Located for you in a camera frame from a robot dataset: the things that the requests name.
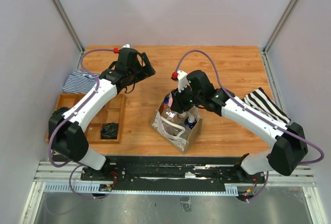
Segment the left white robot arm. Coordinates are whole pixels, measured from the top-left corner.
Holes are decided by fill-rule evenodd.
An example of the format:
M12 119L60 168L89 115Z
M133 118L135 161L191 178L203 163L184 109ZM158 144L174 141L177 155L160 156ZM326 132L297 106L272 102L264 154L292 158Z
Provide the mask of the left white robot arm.
M91 73L96 79L92 89L72 108L62 114L53 114L49 119L48 157L57 168L62 167L53 160L57 152L69 161L93 169L93 175L106 180L111 168L106 157L90 148L85 131L97 113L123 89L135 86L138 82L153 76L156 72L146 53L140 53L130 46L111 49L118 55L117 60L100 75Z

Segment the orange bottle blue cap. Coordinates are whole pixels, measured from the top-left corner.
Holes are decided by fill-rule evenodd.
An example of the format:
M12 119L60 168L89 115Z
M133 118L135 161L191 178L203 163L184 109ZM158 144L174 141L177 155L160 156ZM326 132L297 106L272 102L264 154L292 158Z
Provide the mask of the orange bottle blue cap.
M193 115L189 115L184 121L184 124L190 129L193 129L194 126L196 125L196 123L197 123L197 120L195 119L195 117Z

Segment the blue striped cloth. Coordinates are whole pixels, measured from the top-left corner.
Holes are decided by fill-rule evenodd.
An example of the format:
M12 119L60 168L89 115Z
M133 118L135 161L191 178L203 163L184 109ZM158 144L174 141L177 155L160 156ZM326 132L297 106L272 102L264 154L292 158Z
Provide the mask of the blue striped cloth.
M64 86L63 93L67 94L84 94L88 93L96 84L96 77L99 74L90 73L84 70L74 70L67 78Z

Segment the black white striped cloth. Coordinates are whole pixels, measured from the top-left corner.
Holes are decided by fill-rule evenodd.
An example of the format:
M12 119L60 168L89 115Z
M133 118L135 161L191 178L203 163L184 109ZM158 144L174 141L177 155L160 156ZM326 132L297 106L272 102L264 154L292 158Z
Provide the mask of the black white striped cloth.
M271 100L261 87L247 94L242 101L276 121L285 124L291 122L291 119Z

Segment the canvas tote bag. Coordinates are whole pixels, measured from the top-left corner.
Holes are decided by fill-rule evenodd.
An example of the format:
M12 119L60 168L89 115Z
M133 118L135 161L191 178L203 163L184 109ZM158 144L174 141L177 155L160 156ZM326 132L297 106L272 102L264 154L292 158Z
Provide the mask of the canvas tote bag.
M163 101L151 119L151 128L157 132L163 139L175 147L180 153L185 154L188 148L194 144L201 133L203 119L199 115L197 107L192 107L189 111L177 113L174 119L168 120L163 117ZM188 128L184 121L193 115L197 120L193 129Z

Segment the pink cap clear bottle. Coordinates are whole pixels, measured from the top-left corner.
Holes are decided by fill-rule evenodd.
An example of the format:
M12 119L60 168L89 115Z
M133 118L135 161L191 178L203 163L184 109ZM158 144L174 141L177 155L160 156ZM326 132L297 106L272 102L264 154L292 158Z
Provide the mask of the pink cap clear bottle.
M171 110L172 96L170 93L168 93L165 96L163 100L163 104L164 104L163 113L162 113L163 117L168 120L174 119L177 113Z

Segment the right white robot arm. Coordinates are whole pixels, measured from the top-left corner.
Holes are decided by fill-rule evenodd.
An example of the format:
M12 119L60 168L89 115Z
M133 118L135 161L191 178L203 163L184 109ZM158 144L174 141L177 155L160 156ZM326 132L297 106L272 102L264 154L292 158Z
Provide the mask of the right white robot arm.
M193 107L202 107L241 124L269 145L269 150L245 154L234 165L234 176L239 182L245 183L253 175L266 171L290 176L307 155L308 147L302 141L305 136L301 125L287 125L272 119L244 103L232 92L214 88L201 70L191 73L179 70L172 73L171 78L178 83L170 93L171 110L183 113Z

